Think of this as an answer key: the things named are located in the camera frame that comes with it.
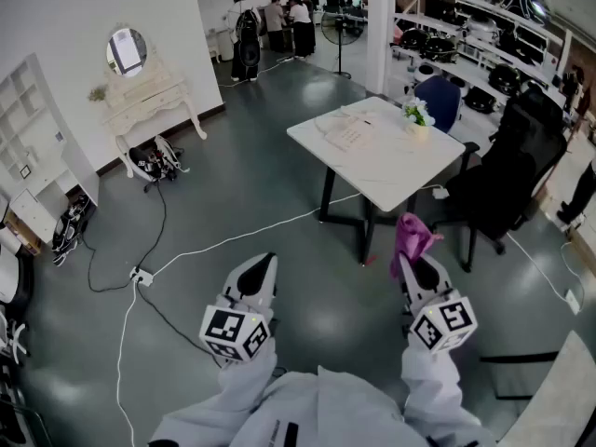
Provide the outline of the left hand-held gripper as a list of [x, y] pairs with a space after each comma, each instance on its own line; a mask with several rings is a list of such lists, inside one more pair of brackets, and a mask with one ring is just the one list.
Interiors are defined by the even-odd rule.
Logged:
[[272, 337], [278, 257], [256, 255], [233, 269], [213, 305], [206, 307], [199, 339], [219, 359], [247, 362]]

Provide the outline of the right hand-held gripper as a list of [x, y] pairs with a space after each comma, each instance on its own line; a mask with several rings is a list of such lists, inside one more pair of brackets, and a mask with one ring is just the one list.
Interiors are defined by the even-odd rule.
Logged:
[[447, 270], [432, 256], [422, 254], [415, 273], [405, 254], [399, 254], [399, 261], [407, 306], [416, 314], [408, 334], [431, 354], [461, 346], [478, 329], [468, 297], [452, 290]]

